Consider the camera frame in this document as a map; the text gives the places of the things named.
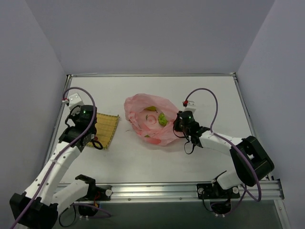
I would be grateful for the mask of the pink plastic bag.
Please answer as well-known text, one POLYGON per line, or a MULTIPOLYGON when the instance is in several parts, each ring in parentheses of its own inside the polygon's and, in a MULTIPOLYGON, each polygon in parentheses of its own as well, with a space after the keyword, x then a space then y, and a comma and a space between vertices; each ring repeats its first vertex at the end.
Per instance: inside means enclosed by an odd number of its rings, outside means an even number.
POLYGON ((126 120, 143 141, 166 146, 178 139, 173 133, 173 122, 177 118, 178 108, 170 100, 155 95, 136 94, 126 98, 124 110, 126 120), (150 106, 155 106, 158 113, 145 110, 150 106), (166 126, 158 123, 160 113, 164 113, 168 120, 166 126))

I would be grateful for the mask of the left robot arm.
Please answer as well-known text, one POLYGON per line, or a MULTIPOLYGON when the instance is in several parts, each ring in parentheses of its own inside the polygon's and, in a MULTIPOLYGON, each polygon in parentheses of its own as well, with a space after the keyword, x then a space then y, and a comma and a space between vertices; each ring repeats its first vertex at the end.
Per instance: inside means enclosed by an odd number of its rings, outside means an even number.
POLYGON ((39 175, 22 194, 13 194, 10 207, 15 218, 12 228, 22 224, 31 229, 51 229, 58 216, 79 198, 96 195, 95 181, 83 176, 56 193, 59 182, 85 146, 96 136, 97 108, 94 105, 70 105, 68 126, 56 144, 52 156, 39 175))

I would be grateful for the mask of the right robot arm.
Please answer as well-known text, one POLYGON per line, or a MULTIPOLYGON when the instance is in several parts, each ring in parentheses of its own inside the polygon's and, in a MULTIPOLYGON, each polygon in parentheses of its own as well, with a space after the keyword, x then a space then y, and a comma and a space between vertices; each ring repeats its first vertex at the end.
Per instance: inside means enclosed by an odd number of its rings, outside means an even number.
POLYGON ((217 197, 224 196, 230 188, 241 184, 253 187, 275 168, 256 137, 237 138, 215 133, 195 121, 192 111, 177 113, 173 131, 182 132, 184 138, 192 143, 192 149, 208 148, 231 157, 234 170, 219 174, 211 186, 217 197))

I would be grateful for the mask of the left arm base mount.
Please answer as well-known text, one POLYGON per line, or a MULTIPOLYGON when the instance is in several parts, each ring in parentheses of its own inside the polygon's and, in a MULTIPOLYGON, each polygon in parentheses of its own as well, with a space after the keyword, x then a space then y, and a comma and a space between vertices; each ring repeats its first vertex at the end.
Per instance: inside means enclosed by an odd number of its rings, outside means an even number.
POLYGON ((104 219, 112 214, 102 208, 98 201, 111 200, 111 186, 96 186, 95 182, 76 180, 57 192, 54 201, 58 203, 58 222, 63 228, 71 227, 77 219, 104 219), (64 225, 61 216, 69 209, 73 209, 74 219, 69 225, 64 225))

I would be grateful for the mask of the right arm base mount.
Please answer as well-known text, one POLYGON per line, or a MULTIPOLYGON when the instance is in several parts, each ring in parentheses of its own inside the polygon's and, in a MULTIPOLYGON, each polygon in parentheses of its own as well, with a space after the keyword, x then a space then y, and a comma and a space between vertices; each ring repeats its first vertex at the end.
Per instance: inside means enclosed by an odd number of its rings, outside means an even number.
POLYGON ((203 202, 204 208, 216 215, 229 213, 232 210, 231 200, 240 198, 237 186, 224 190, 216 183, 200 183, 196 188, 197 196, 203 202))

